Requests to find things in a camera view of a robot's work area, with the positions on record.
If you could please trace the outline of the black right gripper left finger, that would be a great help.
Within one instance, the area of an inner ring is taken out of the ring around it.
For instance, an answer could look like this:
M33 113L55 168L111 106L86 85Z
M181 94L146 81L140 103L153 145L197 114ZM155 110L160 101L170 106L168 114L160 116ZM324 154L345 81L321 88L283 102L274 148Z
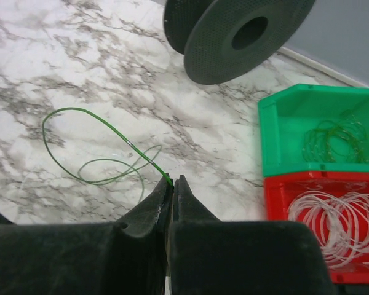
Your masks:
M173 187L117 221L17 225L0 214L0 294L164 294Z

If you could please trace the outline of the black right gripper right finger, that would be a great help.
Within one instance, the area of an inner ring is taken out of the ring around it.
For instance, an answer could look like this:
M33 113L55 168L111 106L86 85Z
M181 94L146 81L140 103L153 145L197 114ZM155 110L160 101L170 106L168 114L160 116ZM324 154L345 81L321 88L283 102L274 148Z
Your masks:
M172 294L334 294L315 235L289 221L223 222L177 179L169 233Z

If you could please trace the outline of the black cable spool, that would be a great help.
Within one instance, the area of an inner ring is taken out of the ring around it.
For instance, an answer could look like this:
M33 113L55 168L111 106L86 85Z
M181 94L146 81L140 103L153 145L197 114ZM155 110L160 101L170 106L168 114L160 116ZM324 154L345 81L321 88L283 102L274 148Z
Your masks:
M277 52L310 13L313 0L166 1L164 33L202 85L246 74Z

